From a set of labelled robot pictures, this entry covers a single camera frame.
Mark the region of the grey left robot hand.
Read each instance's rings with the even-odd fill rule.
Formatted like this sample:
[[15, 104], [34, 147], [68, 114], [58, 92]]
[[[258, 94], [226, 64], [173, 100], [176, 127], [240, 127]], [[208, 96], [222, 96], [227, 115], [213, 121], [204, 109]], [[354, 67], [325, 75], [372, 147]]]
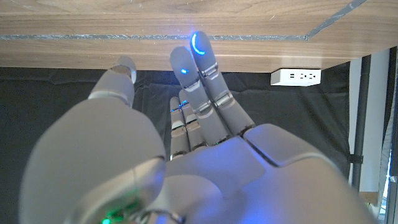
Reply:
[[127, 56], [37, 141], [21, 183], [20, 223], [375, 223], [339, 168], [273, 124], [256, 125], [229, 91], [208, 36], [195, 32], [170, 64], [166, 156], [133, 107]]

